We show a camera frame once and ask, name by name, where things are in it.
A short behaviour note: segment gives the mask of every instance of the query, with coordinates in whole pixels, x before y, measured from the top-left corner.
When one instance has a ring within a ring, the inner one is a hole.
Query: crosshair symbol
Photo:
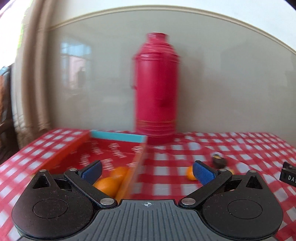
[[[152,203],[150,202],[146,202],[146,203],[142,203],[143,205],[145,205],[146,207],[150,207],[151,205],[153,205]]]

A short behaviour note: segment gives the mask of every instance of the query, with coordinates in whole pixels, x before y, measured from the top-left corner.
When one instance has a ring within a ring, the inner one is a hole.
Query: metal screw
[[[105,197],[100,200],[100,203],[102,205],[108,206],[108,205],[112,205],[113,203],[115,203],[115,201],[113,198]]]
[[[193,205],[195,203],[195,200],[193,198],[186,197],[182,199],[181,203],[183,203],[184,205]]]

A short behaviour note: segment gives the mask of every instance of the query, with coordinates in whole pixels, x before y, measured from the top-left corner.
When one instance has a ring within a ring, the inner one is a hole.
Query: brown wooden furniture
[[[11,108],[11,66],[0,70],[0,164],[19,151]]]

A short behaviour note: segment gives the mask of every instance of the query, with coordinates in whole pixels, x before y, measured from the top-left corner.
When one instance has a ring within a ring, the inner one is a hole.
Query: red and white checkered tablecloth
[[[28,147],[33,149],[22,149],[9,162],[0,166],[1,240],[15,241],[19,237],[10,214],[30,181],[32,169],[36,170],[40,166],[38,162],[42,162],[46,153],[56,151],[54,147],[60,143],[55,141],[62,140],[63,143],[68,137],[73,137],[70,141],[75,141],[76,135],[82,134],[81,130],[70,129],[53,132],[31,143]],[[27,159],[28,154],[34,156],[39,149],[43,151],[37,153],[38,158]],[[284,220],[276,237],[280,241],[296,241],[296,188],[279,181],[283,162],[296,164],[296,149],[273,134],[190,132],[176,135],[175,141],[169,145],[149,147],[132,198],[178,201],[201,187],[198,181],[192,182],[186,178],[186,168],[195,160],[211,166],[211,157],[215,153],[224,156],[228,161],[227,168],[236,174],[245,174],[249,169],[254,169],[262,175],[284,211]]]
[[[296,149],[273,134],[190,132],[178,134],[169,145],[149,147],[132,199],[178,201],[202,186],[186,178],[187,167],[195,160],[211,166],[215,153],[236,174],[250,169],[261,174],[284,211],[276,237],[296,241],[296,188],[279,181],[284,161],[296,165]]]

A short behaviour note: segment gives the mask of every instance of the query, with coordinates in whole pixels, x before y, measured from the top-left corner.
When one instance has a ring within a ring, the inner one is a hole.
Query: open cardboard box
[[[46,161],[39,169],[47,169],[51,174],[64,173],[69,168],[82,169],[93,161],[100,160],[103,172],[100,178],[108,177],[109,172],[119,166],[128,166],[128,174],[116,195],[116,200],[128,199],[137,180],[139,167],[146,151],[147,137],[120,132],[92,130],[88,138],[71,143],[57,158]]]

